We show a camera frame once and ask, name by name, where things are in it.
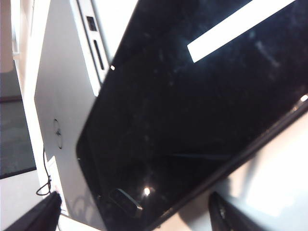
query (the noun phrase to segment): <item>black cable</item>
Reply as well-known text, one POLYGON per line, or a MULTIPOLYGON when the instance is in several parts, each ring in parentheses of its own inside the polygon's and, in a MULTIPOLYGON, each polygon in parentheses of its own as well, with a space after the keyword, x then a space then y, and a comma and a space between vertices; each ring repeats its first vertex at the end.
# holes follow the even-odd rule
POLYGON ((50 177, 50 175, 48 174, 48 171, 47 171, 47 168, 46 168, 44 152, 45 152, 45 150, 43 149, 43 162, 44 162, 44 168, 45 168, 45 171, 46 171, 46 174, 47 174, 47 177, 48 177, 48 181, 47 181, 46 184, 44 184, 42 187, 40 187, 40 188, 36 191, 36 195, 38 195, 38 196, 46 196, 46 195, 48 195, 48 194, 51 194, 51 192, 50 192, 50 190, 51 190, 51 184, 50 184, 50 182, 51 182, 51 177, 50 177), (44 194, 39 193, 39 191, 42 190, 42 188, 44 188, 46 185, 48 186, 48 192, 47 192, 47 193, 44 193, 44 194))

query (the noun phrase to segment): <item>black screen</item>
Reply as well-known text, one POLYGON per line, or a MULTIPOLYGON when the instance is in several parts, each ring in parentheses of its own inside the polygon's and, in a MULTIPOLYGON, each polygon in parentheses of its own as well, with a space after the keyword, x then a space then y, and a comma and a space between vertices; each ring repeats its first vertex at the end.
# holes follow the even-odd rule
POLYGON ((77 146, 109 230, 152 225, 308 92, 304 0, 192 61, 248 2, 139 1, 77 146))

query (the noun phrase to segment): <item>black object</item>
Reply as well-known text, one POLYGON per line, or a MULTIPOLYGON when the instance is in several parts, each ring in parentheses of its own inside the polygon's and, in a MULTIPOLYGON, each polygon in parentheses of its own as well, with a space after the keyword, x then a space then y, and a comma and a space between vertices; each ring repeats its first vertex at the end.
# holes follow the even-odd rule
POLYGON ((208 209, 213 231, 264 231, 217 192, 210 195, 208 209))
POLYGON ((138 2, 77 144, 108 230, 152 230, 307 110, 305 0, 193 63, 187 45, 248 2, 138 2))
POLYGON ((5 231, 55 231, 61 212, 57 192, 39 202, 5 231))

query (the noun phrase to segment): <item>usb port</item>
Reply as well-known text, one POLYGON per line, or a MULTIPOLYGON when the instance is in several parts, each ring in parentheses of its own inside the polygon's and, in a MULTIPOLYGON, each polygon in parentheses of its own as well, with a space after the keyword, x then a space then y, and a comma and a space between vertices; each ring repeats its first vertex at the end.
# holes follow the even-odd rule
POLYGON ((88 21, 90 30, 91 30, 91 31, 97 31, 96 25, 95 25, 95 22, 94 22, 94 18, 93 18, 93 17, 90 17, 90 16, 87 16, 87 21, 88 21))

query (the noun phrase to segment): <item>tablet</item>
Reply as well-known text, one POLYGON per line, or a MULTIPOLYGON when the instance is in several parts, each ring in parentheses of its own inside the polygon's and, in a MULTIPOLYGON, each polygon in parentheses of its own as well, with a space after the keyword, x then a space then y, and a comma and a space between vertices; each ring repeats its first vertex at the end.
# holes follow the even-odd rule
POLYGON ((307 109, 304 0, 140 0, 77 144, 108 230, 152 230, 307 109))

